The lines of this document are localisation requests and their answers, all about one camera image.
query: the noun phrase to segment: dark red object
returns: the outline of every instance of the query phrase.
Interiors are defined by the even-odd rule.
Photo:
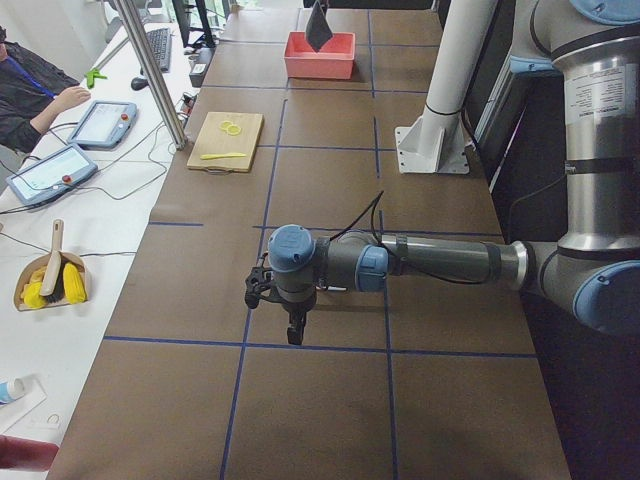
[[[0,469],[46,472],[57,453],[54,443],[0,435]]]

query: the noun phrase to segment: warning label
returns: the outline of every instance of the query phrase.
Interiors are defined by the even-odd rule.
[[[637,65],[625,65],[566,80],[565,123],[569,125],[589,117],[634,115],[637,71]]]

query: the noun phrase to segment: red plastic container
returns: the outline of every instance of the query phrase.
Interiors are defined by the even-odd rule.
[[[351,78],[356,54],[356,36],[353,33],[334,33],[315,52],[304,38],[304,32],[289,33],[284,51],[287,75],[296,78]]]
[[[0,435],[0,469],[46,472],[57,453],[54,443]]]

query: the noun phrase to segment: black shirt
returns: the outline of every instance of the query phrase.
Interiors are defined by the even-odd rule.
[[[5,42],[5,45],[9,56],[55,95],[67,87],[78,85],[76,80],[55,65],[17,43]],[[29,121],[51,101],[8,60],[0,62],[0,144],[21,152],[33,150],[41,135]]]

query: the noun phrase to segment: yellow knife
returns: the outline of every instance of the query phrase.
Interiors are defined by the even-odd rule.
[[[205,153],[200,155],[200,160],[215,160],[216,158],[240,158],[246,157],[246,153],[227,152],[227,153]]]

